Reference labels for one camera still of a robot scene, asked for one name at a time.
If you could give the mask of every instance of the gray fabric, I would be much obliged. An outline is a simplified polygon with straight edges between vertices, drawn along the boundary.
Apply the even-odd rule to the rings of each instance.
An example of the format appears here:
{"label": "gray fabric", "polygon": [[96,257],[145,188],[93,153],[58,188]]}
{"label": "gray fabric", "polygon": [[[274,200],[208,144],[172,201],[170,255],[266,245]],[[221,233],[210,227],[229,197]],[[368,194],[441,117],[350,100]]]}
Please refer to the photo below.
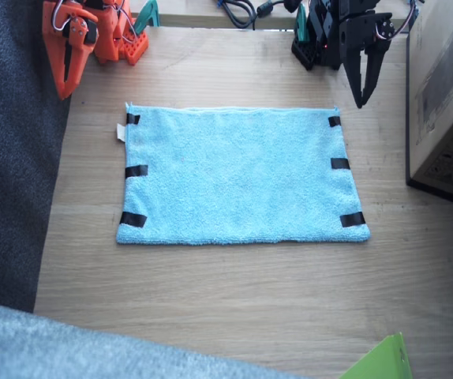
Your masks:
{"label": "gray fabric", "polygon": [[292,375],[0,306],[0,378],[264,378]]}
{"label": "gray fabric", "polygon": [[30,312],[69,111],[41,24],[42,0],[0,0],[0,304]]}

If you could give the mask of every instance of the blue towel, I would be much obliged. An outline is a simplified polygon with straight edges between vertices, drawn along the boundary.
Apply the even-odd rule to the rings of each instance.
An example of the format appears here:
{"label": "blue towel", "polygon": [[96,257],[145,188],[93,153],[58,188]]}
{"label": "blue towel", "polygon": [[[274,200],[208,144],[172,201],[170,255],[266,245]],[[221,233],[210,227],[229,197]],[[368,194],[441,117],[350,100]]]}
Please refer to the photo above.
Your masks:
{"label": "blue towel", "polygon": [[127,105],[119,243],[363,242],[339,110]]}

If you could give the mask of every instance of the wood grain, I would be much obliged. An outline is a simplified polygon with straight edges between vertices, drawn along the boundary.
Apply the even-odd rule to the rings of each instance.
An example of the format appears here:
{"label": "wood grain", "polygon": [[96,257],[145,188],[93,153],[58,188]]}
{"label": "wood grain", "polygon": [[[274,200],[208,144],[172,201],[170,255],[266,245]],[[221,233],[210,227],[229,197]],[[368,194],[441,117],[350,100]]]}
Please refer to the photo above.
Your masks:
{"label": "wood grain", "polygon": [[[36,313],[319,378],[403,332],[414,377],[453,377],[453,203],[407,188],[405,40],[362,110],[343,69],[306,72],[292,33],[159,28],[135,67],[90,59],[74,93]],[[125,102],[333,107],[366,244],[118,246]]]}
{"label": "wood grain", "polygon": [[[254,7],[263,4],[265,0],[252,0]],[[146,0],[131,0],[130,10],[132,14],[138,14]],[[179,26],[194,28],[233,28],[230,19],[223,9],[218,9],[217,0],[159,0],[158,7],[162,26]],[[237,7],[231,7],[239,17],[246,13],[239,11]],[[376,6],[378,13],[393,13],[393,23],[397,28],[406,19],[410,7],[407,0],[382,0]],[[257,28],[262,29],[291,29],[295,26],[297,13],[288,13],[283,5],[274,7],[271,15],[259,19]]]}

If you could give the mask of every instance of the white tag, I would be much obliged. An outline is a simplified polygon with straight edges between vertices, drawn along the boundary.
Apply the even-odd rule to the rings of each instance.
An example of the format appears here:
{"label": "white tag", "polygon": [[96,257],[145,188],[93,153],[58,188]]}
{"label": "white tag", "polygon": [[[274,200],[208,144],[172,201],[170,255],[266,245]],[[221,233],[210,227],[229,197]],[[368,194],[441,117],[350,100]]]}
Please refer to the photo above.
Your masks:
{"label": "white tag", "polygon": [[119,124],[116,125],[116,134],[118,135],[118,139],[121,142],[125,142],[125,130],[126,130],[126,127],[124,127],[123,125],[119,125]]}

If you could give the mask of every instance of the green paper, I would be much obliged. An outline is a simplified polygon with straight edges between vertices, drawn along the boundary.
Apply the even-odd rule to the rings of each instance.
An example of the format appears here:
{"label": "green paper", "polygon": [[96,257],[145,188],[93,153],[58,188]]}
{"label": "green paper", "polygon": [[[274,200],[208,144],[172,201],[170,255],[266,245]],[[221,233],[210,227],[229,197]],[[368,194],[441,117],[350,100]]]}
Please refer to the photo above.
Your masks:
{"label": "green paper", "polygon": [[298,6],[297,20],[295,21],[295,34],[298,42],[309,42],[309,30],[307,30],[307,21],[305,20],[305,7],[300,4]]}
{"label": "green paper", "polygon": [[340,379],[412,379],[402,333],[386,337]]}
{"label": "green paper", "polygon": [[146,4],[142,7],[142,10],[135,20],[135,33],[140,36],[140,34],[146,28],[146,25],[151,26],[160,26],[160,15],[158,13],[158,4],[156,0],[148,0]]}

